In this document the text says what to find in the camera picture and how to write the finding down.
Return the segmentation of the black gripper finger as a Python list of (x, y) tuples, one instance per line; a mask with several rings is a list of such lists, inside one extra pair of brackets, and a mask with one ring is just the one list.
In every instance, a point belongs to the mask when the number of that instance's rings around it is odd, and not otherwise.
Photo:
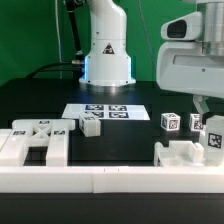
[(207, 97), (202, 95), (194, 95), (193, 103), (195, 108), (199, 113), (199, 121), (201, 124), (206, 124), (206, 116), (209, 113), (209, 108), (207, 106)]

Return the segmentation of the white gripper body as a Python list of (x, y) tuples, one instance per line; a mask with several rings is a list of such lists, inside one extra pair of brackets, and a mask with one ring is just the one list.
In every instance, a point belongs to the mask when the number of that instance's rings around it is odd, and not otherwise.
[(161, 89), (224, 98), (224, 56), (207, 56), (197, 42), (166, 42), (158, 52)]

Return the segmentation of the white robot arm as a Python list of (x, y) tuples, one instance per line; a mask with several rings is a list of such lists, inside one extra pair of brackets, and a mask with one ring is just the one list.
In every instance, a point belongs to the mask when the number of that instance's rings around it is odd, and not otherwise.
[[(156, 81), (163, 90), (193, 96), (205, 114), (208, 97), (224, 98), (224, 0), (183, 0), (193, 13), (161, 27), (165, 43), (157, 57)], [(127, 16), (113, 0), (86, 0), (91, 16), (91, 50), (85, 57), (83, 88), (119, 92), (136, 83), (126, 53)]]

